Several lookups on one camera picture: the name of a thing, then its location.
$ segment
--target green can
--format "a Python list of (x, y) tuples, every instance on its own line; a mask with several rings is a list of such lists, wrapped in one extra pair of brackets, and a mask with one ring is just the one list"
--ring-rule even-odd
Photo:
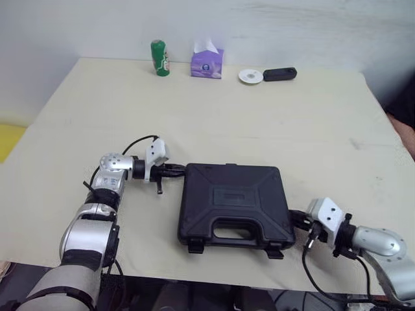
[(151, 56), (153, 57), (157, 75), (167, 76), (170, 73), (170, 63), (166, 51), (166, 43), (161, 40), (154, 40), (151, 43)]

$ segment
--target purple tissue box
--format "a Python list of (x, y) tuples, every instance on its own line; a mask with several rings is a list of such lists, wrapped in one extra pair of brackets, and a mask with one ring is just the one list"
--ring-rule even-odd
[(191, 76), (200, 76), (202, 78), (222, 78), (222, 49), (217, 49), (219, 54), (206, 50), (200, 53), (194, 53), (190, 63)]

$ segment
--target black plastic case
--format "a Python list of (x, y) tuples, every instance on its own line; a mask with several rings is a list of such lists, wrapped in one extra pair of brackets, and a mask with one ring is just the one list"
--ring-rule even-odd
[[(250, 237), (220, 238), (215, 228), (245, 229)], [(188, 164), (178, 238), (190, 253), (205, 245), (264, 249), (282, 259), (295, 243), (281, 175), (276, 167)]]

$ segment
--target beige table surface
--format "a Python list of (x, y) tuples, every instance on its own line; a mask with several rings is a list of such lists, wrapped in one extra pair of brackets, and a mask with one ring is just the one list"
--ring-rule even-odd
[[(58, 265), (61, 236), (88, 192), (82, 181), (101, 155), (153, 133), (171, 163), (277, 166), (291, 209), (329, 196), (353, 224), (401, 234), (415, 259), (415, 163), (361, 74), (299, 68), (293, 81), (246, 86), (242, 67), (226, 66), (222, 80), (192, 78), (186, 63), (171, 68), (158, 77), (151, 62), (79, 60), (1, 169), (0, 260)], [(127, 275), (313, 290), (299, 231), (284, 260), (218, 247), (188, 254), (176, 237), (182, 185), (165, 180), (162, 196), (153, 183), (126, 186), (117, 258)], [(308, 260), (327, 291), (364, 292), (357, 262), (323, 244)]]

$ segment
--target floor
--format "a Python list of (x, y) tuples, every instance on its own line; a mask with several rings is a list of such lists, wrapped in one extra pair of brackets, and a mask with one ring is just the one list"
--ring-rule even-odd
[[(7, 301), (22, 301), (40, 280), (40, 278), (48, 271), (48, 268), (39, 266), (28, 266), (24, 264), (16, 264), (11, 273), (0, 282), (0, 311), (6, 309), (1, 306)], [(111, 288), (111, 282), (117, 283), (116, 277), (104, 279), (102, 288), (107, 292), (104, 299), (98, 305), (98, 310), (108, 310), (108, 301), (116, 300), (115, 292)], [(166, 283), (165, 280), (147, 279), (138, 277), (127, 277), (126, 285), (129, 292), (129, 300), (131, 300), (130, 309), (123, 310), (150, 310), (150, 305), (154, 303), (161, 287)], [(208, 284), (192, 282), (186, 283), (192, 291), (193, 307), (191, 310), (197, 311), (228, 311), (227, 298), (231, 286), (221, 284)], [(344, 310), (341, 304), (328, 301), (320, 294), (311, 292), (297, 292), (286, 290), (269, 291), (278, 311), (340, 311)]]

